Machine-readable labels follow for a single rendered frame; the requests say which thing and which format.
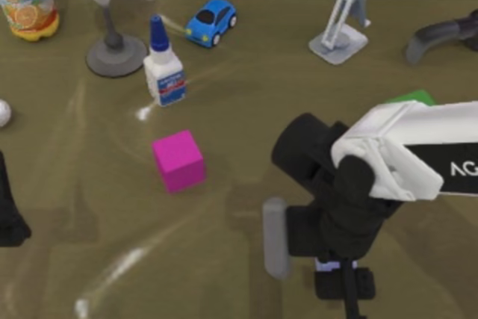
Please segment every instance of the orange juice bottle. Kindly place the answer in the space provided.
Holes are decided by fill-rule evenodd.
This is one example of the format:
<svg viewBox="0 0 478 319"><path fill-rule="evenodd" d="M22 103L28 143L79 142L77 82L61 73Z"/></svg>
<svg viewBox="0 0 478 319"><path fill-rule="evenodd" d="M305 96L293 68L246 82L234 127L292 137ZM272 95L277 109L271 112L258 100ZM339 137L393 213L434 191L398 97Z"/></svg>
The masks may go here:
<svg viewBox="0 0 478 319"><path fill-rule="evenodd" d="M53 0L0 0L10 29L27 41L52 36L60 19Z"/></svg>

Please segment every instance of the small purple block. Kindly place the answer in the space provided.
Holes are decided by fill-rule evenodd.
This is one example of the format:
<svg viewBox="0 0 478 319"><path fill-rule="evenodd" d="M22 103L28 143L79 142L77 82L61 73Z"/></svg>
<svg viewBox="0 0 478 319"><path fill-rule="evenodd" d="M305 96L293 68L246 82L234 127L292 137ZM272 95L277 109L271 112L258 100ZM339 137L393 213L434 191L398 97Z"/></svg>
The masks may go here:
<svg viewBox="0 0 478 319"><path fill-rule="evenodd" d="M205 180L204 158L188 130L153 142L152 150L168 192L178 192Z"/></svg>

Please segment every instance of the green block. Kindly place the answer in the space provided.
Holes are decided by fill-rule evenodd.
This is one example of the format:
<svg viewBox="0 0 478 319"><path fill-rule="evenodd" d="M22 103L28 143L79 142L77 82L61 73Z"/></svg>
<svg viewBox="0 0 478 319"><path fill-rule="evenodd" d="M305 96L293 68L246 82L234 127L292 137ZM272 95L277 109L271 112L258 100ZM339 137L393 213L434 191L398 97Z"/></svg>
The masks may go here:
<svg viewBox="0 0 478 319"><path fill-rule="evenodd" d="M419 101L428 106L436 105L435 100L432 96L427 93L425 90L417 90L413 93L407 93L406 95L398 96L395 99L388 100L386 103L391 104L393 102L404 102L404 101Z"/></svg>

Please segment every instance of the golf ball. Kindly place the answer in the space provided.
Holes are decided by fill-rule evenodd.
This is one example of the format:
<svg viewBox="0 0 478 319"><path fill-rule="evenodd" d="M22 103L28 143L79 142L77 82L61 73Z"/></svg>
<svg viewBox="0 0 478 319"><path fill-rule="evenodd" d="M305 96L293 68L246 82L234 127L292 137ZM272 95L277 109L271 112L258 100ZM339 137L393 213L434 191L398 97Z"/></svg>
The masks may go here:
<svg viewBox="0 0 478 319"><path fill-rule="evenodd" d="M0 100L0 127L8 124L12 117L12 109L5 100Z"/></svg>

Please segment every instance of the blue toy car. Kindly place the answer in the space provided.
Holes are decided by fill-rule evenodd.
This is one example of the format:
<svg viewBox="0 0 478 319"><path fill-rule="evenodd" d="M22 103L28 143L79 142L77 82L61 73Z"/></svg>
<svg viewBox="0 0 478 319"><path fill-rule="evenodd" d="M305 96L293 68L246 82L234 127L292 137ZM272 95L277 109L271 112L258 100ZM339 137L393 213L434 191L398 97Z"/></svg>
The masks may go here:
<svg viewBox="0 0 478 319"><path fill-rule="evenodd" d="M238 17L236 9L227 0L210 0L197 12L186 26L186 38L212 48L221 37L235 27Z"/></svg>

